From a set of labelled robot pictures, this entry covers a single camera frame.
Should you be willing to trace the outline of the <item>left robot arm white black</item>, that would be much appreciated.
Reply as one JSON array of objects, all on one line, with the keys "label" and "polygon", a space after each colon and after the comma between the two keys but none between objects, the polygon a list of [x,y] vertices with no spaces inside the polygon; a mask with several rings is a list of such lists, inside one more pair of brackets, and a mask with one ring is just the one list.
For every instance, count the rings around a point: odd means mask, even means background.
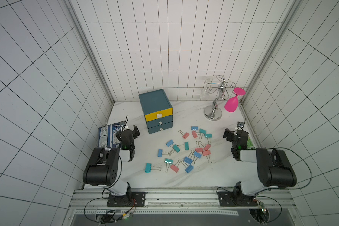
[{"label": "left robot arm white black", "polygon": [[130,183],[121,179],[123,163],[131,162],[135,155],[134,139],[140,136],[136,125],[129,129],[114,123],[98,129],[98,147],[94,148],[83,173],[86,185],[102,187],[107,195],[107,207],[143,207],[145,192],[133,192]]}]

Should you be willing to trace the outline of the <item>yellow top drawer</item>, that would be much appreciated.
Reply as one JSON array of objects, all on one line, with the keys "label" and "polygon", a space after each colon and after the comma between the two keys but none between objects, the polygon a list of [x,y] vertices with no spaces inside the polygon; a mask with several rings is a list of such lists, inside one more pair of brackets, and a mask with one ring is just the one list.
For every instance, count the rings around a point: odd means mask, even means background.
[{"label": "yellow top drawer", "polygon": [[145,115],[146,122],[161,119],[173,114],[173,108],[164,109],[158,112],[149,113]]}]

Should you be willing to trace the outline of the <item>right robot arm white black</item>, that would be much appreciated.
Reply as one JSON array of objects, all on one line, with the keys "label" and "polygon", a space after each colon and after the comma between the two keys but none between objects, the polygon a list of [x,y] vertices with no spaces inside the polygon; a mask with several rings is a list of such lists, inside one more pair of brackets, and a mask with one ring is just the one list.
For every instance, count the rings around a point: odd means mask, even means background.
[{"label": "right robot arm white black", "polygon": [[270,188],[286,189],[296,185],[297,177],[285,151],[278,148],[247,150],[249,133],[243,130],[225,129],[223,138],[232,142],[233,158],[256,164],[257,172],[250,179],[237,182],[233,191],[217,192],[221,207],[257,207],[257,194]]}]

